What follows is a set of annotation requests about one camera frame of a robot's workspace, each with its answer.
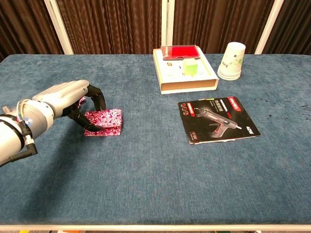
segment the table edge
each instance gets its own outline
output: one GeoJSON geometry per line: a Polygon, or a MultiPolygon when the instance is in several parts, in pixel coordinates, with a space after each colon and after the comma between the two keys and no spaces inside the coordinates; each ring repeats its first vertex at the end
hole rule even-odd
{"type": "Polygon", "coordinates": [[[0,231],[311,231],[310,224],[233,225],[0,225],[0,231]]]}

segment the paper cup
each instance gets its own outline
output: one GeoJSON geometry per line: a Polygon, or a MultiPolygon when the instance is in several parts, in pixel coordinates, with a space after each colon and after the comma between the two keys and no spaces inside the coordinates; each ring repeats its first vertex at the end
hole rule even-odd
{"type": "Polygon", "coordinates": [[[236,80],[241,75],[241,67],[245,53],[245,45],[230,42],[225,50],[222,62],[218,67],[218,76],[225,80],[236,80]]]}

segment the instruction booklet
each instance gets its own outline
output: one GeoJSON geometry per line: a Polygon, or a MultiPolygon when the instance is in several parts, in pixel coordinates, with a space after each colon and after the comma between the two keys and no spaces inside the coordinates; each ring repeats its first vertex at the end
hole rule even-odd
{"type": "Polygon", "coordinates": [[[178,103],[190,144],[260,136],[237,97],[178,103]]]}

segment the robotic arm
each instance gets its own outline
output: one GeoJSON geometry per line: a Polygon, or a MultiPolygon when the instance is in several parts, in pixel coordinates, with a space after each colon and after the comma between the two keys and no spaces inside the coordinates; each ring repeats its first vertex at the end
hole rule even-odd
{"type": "Polygon", "coordinates": [[[32,100],[21,100],[15,109],[3,107],[0,115],[0,167],[37,154],[34,139],[48,130],[54,119],[68,116],[83,128],[95,132],[102,130],[79,112],[79,100],[91,97],[96,111],[105,110],[102,91],[87,80],[72,81],[50,87],[32,100]]]}

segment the pink wallet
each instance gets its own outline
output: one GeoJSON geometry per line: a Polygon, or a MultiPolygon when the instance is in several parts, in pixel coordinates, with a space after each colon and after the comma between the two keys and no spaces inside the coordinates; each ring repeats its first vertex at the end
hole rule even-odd
{"type": "Polygon", "coordinates": [[[97,132],[84,131],[85,136],[118,136],[122,128],[122,110],[109,109],[102,111],[86,112],[87,119],[95,124],[102,126],[104,129],[97,132]]]}

